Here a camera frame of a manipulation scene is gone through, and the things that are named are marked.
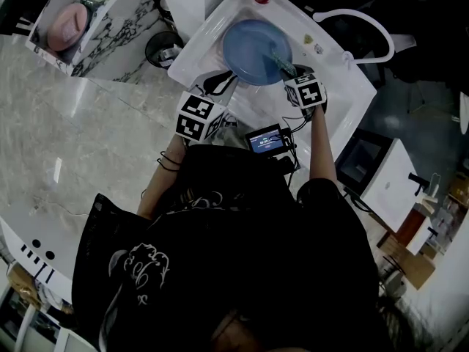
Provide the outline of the white curved faucet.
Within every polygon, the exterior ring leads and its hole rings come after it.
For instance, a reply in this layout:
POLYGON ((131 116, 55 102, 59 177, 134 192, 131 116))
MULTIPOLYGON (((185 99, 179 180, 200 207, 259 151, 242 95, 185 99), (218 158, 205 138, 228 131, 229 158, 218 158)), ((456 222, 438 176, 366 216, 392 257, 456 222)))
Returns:
POLYGON ((364 20, 365 22, 370 23, 374 28, 376 28, 381 33, 382 36, 384 36, 384 39, 386 40, 388 44, 388 53, 385 56, 375 57, 375 58, 355 59, 351 52, 344 51, 341 57, 342 57, 343 63, 348 68, 351 68, 352 65, 359 65, 359 64, 384 63, 392 59, 395 53, 395 44, 394 44, 393 38, 388 33, 388 31, 384 28, 384 26, 380 24, 378 21, 376 21, 375 19, 373 19, 371 16, 365 13, 359 12, 357 10, 336 9, 336 10, 330 10, 327 12, 314 12, 312 15, 312 19, 315 22, 319 23, 319 22, 324 21, 325 19, 332 18, 335 16, 340 16, 340 15, 348 15, 348 16, 360 18, 364 20))

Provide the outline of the person's right forearm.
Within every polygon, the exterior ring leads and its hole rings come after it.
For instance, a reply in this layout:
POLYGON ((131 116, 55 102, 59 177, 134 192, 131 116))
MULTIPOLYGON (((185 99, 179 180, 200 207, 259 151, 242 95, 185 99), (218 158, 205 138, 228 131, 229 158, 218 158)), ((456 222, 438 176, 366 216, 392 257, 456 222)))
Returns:
POLYGON ((321 106, 317 106, 311 118, 310 178, 322 178, 337 184, 336 168, 321 106))

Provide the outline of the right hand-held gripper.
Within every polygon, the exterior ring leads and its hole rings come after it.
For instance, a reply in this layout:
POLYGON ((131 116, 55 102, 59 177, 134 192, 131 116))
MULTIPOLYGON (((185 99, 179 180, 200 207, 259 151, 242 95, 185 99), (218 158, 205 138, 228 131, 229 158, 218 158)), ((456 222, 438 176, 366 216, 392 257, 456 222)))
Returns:
POLYGON ((314 70, 305 65, 294 65, 297 78, 284 69, 279 73, 284 82, 289 101, 300 109, 309 109, 327 101, 325 87, 315 76, 314 70))

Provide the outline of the large blue plate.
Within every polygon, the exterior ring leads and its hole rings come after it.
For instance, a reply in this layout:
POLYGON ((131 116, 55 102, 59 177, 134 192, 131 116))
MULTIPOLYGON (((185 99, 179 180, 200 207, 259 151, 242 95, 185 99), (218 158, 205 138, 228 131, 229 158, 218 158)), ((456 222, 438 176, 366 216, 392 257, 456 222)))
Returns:
POLYGON ((222 49, 226 66, 241 81, 254 86, 281 80, 274 56, 292 61, 287 36, 273 24, 261 20, 248 19, 231 25, 224 34, 222 49))

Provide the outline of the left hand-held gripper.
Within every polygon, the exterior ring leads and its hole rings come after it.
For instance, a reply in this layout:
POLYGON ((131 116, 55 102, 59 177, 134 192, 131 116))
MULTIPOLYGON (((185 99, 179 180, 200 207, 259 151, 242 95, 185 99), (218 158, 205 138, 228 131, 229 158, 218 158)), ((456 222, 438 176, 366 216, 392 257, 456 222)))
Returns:
POLYGON ((226 126, 237 126, 237 119, 228 109, 238 84, 238 77, 228 70, 206 78, 184 91, 177 104, 175 133, 192 142, 204 142, 226 126))

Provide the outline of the marble sink cabinet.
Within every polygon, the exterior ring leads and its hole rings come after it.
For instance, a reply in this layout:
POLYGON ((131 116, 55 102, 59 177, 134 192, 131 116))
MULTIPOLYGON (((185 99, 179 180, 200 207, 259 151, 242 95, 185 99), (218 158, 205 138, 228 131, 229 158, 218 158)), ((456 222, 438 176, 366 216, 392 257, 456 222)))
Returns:
POLYGON ((48 0, 26 40, 39 58, 72 77, 138 83, 149 63, 145 47, 150 38, 168 29, 159 0, 103 0, 79 41, 60 52, 47 44, 47 31, 57 15, 80 0, 48 0))

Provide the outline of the black wrist bands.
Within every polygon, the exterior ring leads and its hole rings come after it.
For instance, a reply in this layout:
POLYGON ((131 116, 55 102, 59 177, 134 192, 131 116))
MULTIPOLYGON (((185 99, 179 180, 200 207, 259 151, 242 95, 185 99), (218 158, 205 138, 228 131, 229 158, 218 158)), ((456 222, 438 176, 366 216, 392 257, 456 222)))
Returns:
POLYGON ((158 165, 168 172, 178 172, 181 163, 176 162, 166 155, 165 151, 160 152, 160 157, 157 159, 158 165))

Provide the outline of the small screen device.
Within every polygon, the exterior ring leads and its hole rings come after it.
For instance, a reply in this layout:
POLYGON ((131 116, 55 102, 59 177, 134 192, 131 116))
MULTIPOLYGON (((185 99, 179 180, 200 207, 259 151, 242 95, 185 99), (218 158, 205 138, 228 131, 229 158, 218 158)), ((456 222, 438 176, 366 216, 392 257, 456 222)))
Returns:
POLYGON ((271 158, 286 153, 289 148, 288 129, 281 129, 278 123, 252 131, 245 135, 251 152, 271 158))

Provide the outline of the brown wooden cabinet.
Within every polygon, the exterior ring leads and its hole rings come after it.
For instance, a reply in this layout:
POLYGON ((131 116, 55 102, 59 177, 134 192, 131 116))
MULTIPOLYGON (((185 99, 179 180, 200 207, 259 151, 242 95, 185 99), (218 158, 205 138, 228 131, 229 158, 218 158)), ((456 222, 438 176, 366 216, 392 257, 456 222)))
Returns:
POLYGON ((413 208, 397 232, 387 230, 377 243, 377 248, 390 257, 416 290, 435 271, 432 258, 421 251, 432 231, 430 218, 413 208))

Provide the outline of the person's black printed shirt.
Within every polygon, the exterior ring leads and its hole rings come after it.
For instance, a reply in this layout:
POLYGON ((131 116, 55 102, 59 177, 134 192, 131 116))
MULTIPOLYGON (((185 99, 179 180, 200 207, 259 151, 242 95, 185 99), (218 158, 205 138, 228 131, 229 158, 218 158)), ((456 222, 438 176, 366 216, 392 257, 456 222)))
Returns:
POLYGON ((188 149, 153 220, 95 197, 72 305, 104 352, 203 352, 230 312, 266 348, 371 350, 385 334, 363 225, 330 180, 292 195, 264 158, 188 149))

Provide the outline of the pink wash basin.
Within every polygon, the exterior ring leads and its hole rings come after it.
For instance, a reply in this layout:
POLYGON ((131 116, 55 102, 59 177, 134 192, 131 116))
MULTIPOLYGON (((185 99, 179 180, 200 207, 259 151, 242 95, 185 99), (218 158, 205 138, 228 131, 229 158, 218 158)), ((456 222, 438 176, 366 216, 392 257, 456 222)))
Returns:
POLYGON ((74 3, 67 5, 49 26, 47 31, 48 47, 60 52, 75 45, 88 24, 89 11, 85 5, 74 3))

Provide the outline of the black faucet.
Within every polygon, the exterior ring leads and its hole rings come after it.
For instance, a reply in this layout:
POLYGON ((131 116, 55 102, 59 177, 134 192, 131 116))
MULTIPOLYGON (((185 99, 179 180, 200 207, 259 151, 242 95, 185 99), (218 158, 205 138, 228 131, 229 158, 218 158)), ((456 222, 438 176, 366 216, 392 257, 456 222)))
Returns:
POLYGON ((418 184, 418 189, 414 193, 416 197, 419 195, 420 191, 425 191, 430 185, 430 182, 428 180, 422 177, 419 177, 418 175, 415 175, 413 173, 410 173, 408 175, 408 179, 418 184))

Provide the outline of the white sink basin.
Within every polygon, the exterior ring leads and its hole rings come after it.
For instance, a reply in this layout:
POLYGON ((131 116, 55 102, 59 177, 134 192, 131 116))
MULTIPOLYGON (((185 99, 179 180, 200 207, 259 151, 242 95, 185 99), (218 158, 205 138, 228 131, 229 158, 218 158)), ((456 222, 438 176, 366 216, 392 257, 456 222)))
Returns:
MULTIPOLYGON (((226 70, 222 55, 225 31, 244 19, 268 21, 282 30, 292 48, 294 64, 311 67, 327 94, 325 121, 333 158, 336 160, 355 132, 377 91, 358 66, 350 69, 342 62, 342 48, 318 24, 288 0, 271 0, 261 5, 254 0, 223 0, 185 45, 169 68, 169 76, 189 88, 196 77, 214 70, 226 70), (303 38, 314 38, 305 45, 303 38), (322 47, 317 54, 315 45, 322 47)), ((300 109, 287 101, 280 81, 269 86, 240 82, 228 109, 238 120, 254 130, 279 123, 282 117, 301 117, 300 109)), ((297 156, 309 168, 311 123, 295 133, 297 156)))

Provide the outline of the person's left forearm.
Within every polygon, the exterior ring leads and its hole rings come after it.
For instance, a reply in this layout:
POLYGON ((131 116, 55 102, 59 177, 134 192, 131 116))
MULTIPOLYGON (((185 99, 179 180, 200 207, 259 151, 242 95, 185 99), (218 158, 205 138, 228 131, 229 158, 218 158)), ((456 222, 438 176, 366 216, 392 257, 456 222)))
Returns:
MULTIPOLYGON (((178 163, 185 157, 185 145, 181 136, 174 135, 164 150, 166 155, 178 163)), ((155 218, 161 198, 170 189, 177 178, 177 172, 168 172, 159 165, 149 182, 137 210, 137 214, 149 220, 155 218)))

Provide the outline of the green scrubbing sponge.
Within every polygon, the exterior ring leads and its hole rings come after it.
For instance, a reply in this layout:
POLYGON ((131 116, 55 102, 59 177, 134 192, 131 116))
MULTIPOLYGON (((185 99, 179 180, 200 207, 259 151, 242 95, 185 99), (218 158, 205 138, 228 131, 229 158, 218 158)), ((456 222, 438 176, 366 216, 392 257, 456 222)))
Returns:
POLYGON ((288 76, 295 78, 297 76, 297 71, 295 66, 281 58, 281 56, 273 49, 270 49, 270 58, 275 62, 279 70, 283 70, 288 76))

